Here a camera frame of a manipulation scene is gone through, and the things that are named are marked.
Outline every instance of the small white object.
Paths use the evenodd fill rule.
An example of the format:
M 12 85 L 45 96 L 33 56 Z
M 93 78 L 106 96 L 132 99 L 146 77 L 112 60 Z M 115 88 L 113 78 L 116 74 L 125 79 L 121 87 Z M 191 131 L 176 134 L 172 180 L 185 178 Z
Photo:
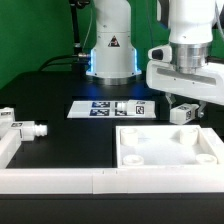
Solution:
M 198 141 L 197 128 L 183 128 L 180 130 L 180 143 L 182 145 L 193 146 Z
M 47 135 L 47 125 L 35 125 L 34 126 L 35 136 L 45 136 Z
M 186 124 L 195 119 L 195 111 L 199 106 L 197 104 L 184 103 L 181 106 L 170 110 L 170 122 L 173 124 Z
M 126 166 L 144 165 L 144 158 L 139 155 L 128 155 L 123 158 L 123 164 Z
M 10 121 L 15 121 L 14 109 L 9 107 L 0 109 L 0 123 Z
M 18 130 L 9 130 L 0 141 L 0 169 L 5 169 L 21 145 Z
M 196 163 L 200 165 L 217 164 L 217 158 L 209 154 L 198 154 L 195 159 Z
M 143 100 L 119 102 L 117 110 L 127 112 L 128 116 L 155 117 L 155 102 Z
M 136 128 L 121 129 L 121 144 L 126 146 L 135 146 L 138 144 L 138 131 Z

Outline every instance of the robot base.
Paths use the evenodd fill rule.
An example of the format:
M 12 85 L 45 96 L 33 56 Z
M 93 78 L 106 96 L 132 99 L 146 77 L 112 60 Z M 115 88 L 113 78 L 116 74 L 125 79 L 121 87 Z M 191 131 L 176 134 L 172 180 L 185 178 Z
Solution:
M 127 78 L 101 78 L 97 77 L 97 75 L 86 74 L 86 79 L 90 82 L 95 82 L 103 85 L 125 85 L 128 83 L 136 82 L 143 80 L 144 75 L 139 72 L 139 74 L 134 74 Z

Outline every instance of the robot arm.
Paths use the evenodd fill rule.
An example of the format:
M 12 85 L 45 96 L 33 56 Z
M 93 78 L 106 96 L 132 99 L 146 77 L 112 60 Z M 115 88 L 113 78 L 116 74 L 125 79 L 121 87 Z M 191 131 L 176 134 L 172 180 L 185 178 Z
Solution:
M 170 36 L 167 45 L 149 51 L 147 84 L 166 95 L 197 99 L 203 107 L 205 102 L 224 105 L 224 65 L 220 60 L 209 62 L 212 28 L 216 14 L 223 11 L 224 0 L 157 3 L 157 19 L 170 29 Z

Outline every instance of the white container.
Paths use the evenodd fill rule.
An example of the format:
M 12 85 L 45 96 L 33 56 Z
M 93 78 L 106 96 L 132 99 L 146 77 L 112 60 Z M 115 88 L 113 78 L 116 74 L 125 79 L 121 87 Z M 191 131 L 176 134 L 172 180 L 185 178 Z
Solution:
M 199 154 L 196 156 L 196 162 L 200 165 L 216 165 L 217 158 L 209 154 Z
M 121 129 L 121 144 L 126 146 L 135 146 L 138 144 L 138 131 L 136 128 Z
M 126 166 L 142 166 L 144 159 L 139 155 L 128 155 L 123 158 L 123 164 Z
M 138 132 L 138 144 L 122 144 L 120 133 L 124 128 Z M 224 143 L 217 139 L 218 136 L 212 129 L 207 131 L 208 135 L 205 131 L 207 129 L 198 125 L 117 126 L 118 168 L 136 168 L 124 165 L 123 160 L 128 155 L 141 156 L 144 159 L 144 165 L 137 168 L 197 167 L 197 156 L 200 154 L 217 158 L 217 165 L 224 164 Z

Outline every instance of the cable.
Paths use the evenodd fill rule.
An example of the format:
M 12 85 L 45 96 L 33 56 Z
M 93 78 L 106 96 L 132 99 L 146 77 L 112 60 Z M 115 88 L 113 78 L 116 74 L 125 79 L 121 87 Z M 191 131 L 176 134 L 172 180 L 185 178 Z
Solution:
M 89 37 L 89 33 L 90 33 L 90 30 L 91 30 L 91 27 L 92 27 L 92 22 L 93 22 L 93 1 L 91 1 L 90 22 L 89 22 L 89 28 L 88 28 L 88 31 L 87 31 L 87 34 L 86 34 L 85 41 L 83 43 L 83 47 L 82 47 L 83 50 L 85 49 L 86 42 L 87 42 L 88 37 Z
M 49 60 L 47 60 L 46 62 L 44 62 L 44 64 L 42 64 L 40 66 L 40 68 L 38 69 L 38 71 L 42 71 L 45 67 L 48 67 L 48 64 L 56 61 L 56 60 L 61 60 L 61 59 L 69 59 L 69 58 L 77 58 L 78 55 L 62 55 L 62 56 L 58 56 L 58 57 L 53 57 Z
M 209 56 L 207 57 L 207 62 L 216 63 L 216 64 L 224 64 L 224 58 Z
M 51 63 L 43 67 L 41 70 L 38 70 L 39 72 L 43 71 L 44 68 L 50 67 L 50 66 L 55 66 L 55 65 L 72 65 L 72 63 Z
M 152 34 L 152 26 L 151 26 L 148 0 L 145 0 L 145 4 L 146 4 L 146 17 L 147 17 L 147 21 L 148 21 L 149 36 L 150 36 L 150 40 L 151 40 L 151 48 L 153 48 L 154 40 L 153 40 L 153 34 Z

